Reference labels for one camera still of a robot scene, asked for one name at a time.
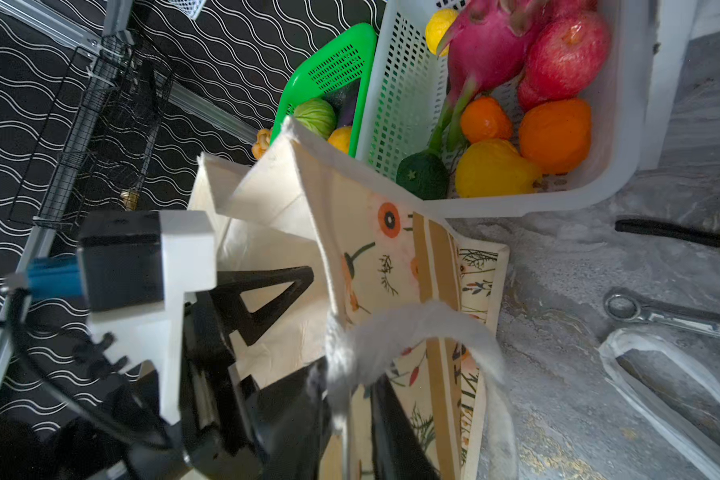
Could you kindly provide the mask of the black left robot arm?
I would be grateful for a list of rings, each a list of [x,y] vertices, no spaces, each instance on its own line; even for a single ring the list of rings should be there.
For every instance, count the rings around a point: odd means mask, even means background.
[[[0,417],[0,479],[169,479],[191,470],[210,479],[259,479],[270,456],[251,378],[230,373],[236,356],[226,340],[260,338],[307,290],[307,266],[222,272],[183,307],[180,421],[169,425],[145,402],[143,389],[121,386],[53,438]]]

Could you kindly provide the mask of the cream floral tote bag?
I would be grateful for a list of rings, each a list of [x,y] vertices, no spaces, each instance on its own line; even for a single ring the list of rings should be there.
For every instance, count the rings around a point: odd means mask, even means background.
[[[307,266],[313,284],[260,338],[233,334],[242,376],[267,387],[329,364],[336,430],[325,479],[383,476],[383,380],[421,462],[397,476],[519,473],[496,327],[509,248],[458,234],[425,204],[294,121],[251,167],[200,154],[190,208],[206,212],[220,271]]]

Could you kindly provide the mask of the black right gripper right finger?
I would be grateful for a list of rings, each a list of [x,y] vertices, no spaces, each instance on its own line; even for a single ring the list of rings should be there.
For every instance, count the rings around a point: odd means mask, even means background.
[[[370,387],[375,479],[438,479],[388,379]]]

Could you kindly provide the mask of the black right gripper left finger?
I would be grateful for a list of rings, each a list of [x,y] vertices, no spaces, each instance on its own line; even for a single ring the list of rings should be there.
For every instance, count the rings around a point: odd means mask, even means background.
[[[317,479],[332,435],[327,362],[318,359],[245,400],[262,479]]]

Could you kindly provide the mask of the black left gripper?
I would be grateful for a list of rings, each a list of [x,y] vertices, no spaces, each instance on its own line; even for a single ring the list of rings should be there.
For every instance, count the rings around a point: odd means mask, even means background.
[[[180,421],[167,428],[173,448],[130,447],[128,479],[258,479],[262,461],[251,439],[244,398],[230,374],[235,357],[223,339],[254,345],[314,281],[309,266],[220,271],[217,285],[184,307]]]

